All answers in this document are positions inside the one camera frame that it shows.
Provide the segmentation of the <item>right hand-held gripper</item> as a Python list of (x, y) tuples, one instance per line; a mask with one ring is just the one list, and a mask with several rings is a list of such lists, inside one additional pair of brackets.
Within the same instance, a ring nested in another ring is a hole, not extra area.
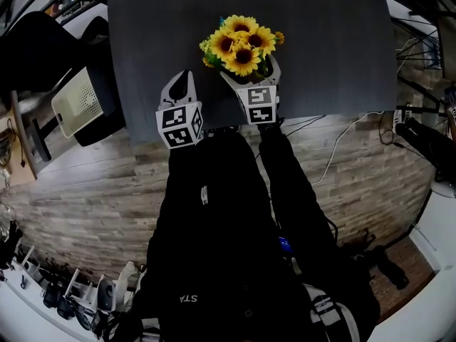
[(241, 109), (249, 125), (270, 124), (276, 121), (276, 109), (279, 104), (277, 85), (280, 82), (281, 69), (271, 54), (266, 57), (266, 67), (267, 86), (250, 87), (250, 82), (241, 84), (224, 71), (219, 72), (228, 85), (236, 90)]

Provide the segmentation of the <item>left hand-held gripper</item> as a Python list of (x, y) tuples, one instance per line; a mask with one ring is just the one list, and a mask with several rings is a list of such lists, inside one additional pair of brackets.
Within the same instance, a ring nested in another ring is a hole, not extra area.
[(203, 138), (202, 103), (196, 99), (190, 70), (179, 72), (162, 89), (160, 103), (174, 106), (156, 112), (158, 132), (169, 150), (196, 145)]

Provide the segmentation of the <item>yellow sunflower bouquet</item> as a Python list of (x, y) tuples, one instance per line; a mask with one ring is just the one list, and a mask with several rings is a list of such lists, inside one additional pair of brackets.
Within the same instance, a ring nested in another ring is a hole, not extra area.
[(199, 43), (207, 67), (240, 82), (259, 82), (275, 71), (272, 54), (285, 35), (260, 25), (252, 16), (221, 18), (219, 27)]

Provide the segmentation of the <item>cream perforated plastic basket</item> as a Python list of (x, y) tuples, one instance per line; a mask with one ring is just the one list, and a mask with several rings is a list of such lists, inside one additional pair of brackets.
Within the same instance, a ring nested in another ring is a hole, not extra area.
[(73, 137), (103, 114), (87, 68), (59, 90), (52, 98), (51, 106), (65, 138)]

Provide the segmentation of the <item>person's left forearm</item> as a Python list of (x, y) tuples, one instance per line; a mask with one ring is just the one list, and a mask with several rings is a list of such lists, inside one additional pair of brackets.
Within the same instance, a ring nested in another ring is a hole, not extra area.
[(205, 141), (170, 152), (159, 226), (194, 238), (214, 232), (220, 216), (220, 192)]

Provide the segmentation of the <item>person's right forearm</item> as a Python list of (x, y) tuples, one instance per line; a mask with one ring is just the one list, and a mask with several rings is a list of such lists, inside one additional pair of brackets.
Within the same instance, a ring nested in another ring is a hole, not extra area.
[(323, 212), (280, 123), (258, 126), (261, 161), (269, 178), (276, 220), (288, 232), (312, 225)]

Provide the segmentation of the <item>white desk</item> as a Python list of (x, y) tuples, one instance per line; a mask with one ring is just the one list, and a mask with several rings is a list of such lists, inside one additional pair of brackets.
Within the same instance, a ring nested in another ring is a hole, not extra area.
[(52, 38), (66, 46), (95, 45), (108, 40), (108, 7), (104, 4), (89, 4), (67, 19), (54, 21), (53, 30)]

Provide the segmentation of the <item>black mesh office chair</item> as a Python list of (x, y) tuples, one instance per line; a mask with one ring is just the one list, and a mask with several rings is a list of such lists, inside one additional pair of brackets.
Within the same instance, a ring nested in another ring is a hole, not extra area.
[(51, 36), (54, 21), (43, 12), (32, 11), (0, 37), (0, 93), (50, 93), (52, 100), (87, 68), (103, 114), (73, 136), (86, 147), (125, 127), (110, 39), (95, 45), (66, 46)]

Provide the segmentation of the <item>wooden desk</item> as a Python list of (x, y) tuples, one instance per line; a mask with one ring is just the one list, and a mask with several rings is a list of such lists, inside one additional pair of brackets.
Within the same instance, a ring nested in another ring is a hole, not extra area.
[(35, 182), (50, 162), (44, 162), (32, 138), (32, 122), (26, 119), (16, 91), (8, 92), (11, 109), (0, 116), (0, 133), (9, 131), (10, 158), (0, 168), (0, 189)]

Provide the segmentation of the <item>person's torso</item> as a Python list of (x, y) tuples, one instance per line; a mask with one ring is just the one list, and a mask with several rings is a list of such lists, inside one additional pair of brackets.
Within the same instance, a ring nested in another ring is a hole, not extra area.
[(227, 130), (202, 141), (220, 192), (216, 228), (194, 238), (157, 224), (134, 300), (139, 316), (158, 320), (161, 342), (368, 342), (379, 303), (325, 214), (285, 231), (245, 138)]

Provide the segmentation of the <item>white table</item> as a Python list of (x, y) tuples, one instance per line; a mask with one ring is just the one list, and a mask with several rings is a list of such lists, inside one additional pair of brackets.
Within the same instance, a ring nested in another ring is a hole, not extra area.
[(437, 273), (368, 342), (456, 341), (456, 197), (432, 192), (410, 238)]

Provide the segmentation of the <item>black metal frame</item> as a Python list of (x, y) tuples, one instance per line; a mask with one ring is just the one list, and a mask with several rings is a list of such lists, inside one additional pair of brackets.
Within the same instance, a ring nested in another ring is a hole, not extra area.
[(456, 0), (386, 0), (390, 17), (412, 35), (399, 60), (422, 61), (456, 82)]

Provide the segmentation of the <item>white rack frame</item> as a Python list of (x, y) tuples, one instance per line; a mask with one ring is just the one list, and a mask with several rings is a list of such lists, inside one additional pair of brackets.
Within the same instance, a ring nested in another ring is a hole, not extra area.
[(79, 268), (73, 272), (63, 297), (72, 299), (93, 312), (110, 313), (114, 311), (116, 305), (115, 282), (102, 274), (97, 283), (90, 281), (85, 285), (77, 282), (80, 272)]

